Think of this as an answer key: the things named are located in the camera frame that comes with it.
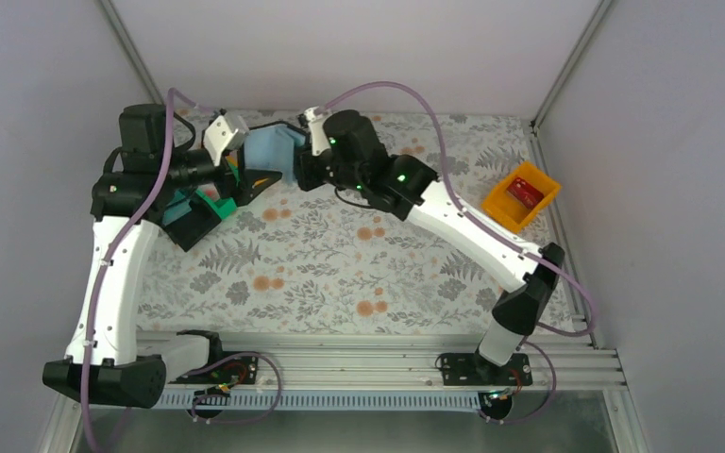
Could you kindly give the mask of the black card holder wallet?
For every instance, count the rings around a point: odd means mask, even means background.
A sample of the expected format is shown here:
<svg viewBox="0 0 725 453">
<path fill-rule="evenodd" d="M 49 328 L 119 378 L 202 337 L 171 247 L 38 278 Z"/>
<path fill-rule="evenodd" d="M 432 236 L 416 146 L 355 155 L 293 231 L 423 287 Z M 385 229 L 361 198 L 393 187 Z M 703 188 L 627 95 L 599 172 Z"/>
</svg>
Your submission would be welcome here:
<svg viewBox="0 0 725 453">
<path fill-rule="evenodd" d="M 287 184 L 295 184 L 295 152 L 307 144 L 300 128 L 277 121 L 252 128 L 244 140 L 246 170 L 274 171 Z"/>
</svg>

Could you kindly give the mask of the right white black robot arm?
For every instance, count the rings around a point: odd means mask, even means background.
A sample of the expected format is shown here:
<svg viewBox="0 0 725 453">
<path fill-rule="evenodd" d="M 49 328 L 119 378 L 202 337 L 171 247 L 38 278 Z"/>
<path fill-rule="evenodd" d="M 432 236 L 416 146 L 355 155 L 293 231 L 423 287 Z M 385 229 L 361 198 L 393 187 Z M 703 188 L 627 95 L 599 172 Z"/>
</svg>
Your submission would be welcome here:
<svg viewBox="0 0 725 453">
<path fill-rule="evenodd" d="M 353 109 L 319 107 L 299 114 L 308 144 L 295 151 L 295 179 L 305 192 L 325 184 L 350 190 L 365 206 L 394 215 L 452 244 L 502 288 L 476 352 L 504 366 L 533 334 L 559 281 L 565 252 L 505 229 L 447 190 L 447 178 L 410 155 L 388 152 L 372 121 Z"/>
</svg>

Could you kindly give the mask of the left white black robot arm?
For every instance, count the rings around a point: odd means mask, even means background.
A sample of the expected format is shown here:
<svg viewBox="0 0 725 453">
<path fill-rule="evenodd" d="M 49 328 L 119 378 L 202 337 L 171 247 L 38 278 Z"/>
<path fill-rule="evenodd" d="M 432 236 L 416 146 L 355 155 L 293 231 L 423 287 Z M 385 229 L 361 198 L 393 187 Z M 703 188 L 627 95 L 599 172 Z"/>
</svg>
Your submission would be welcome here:
<svg viewBox="0 0 725 453">
<path fill-rule="evenodd" d="M 42 370 L 45 386 L 81 404 L 151 408 L 167 383 L 223 355 L 219 336 L 198 329 L 161 347 L 138 347 L 144 268 L 160 235 L 193 248 L 278 175 L 245 169 L 242 118 L 220 109 L 179 145 L 173 127 L 180 120 L 159 104 L 126 107 L 121 143 L 93 185 L 89 287 L 63 357 Z"/>
</svg>

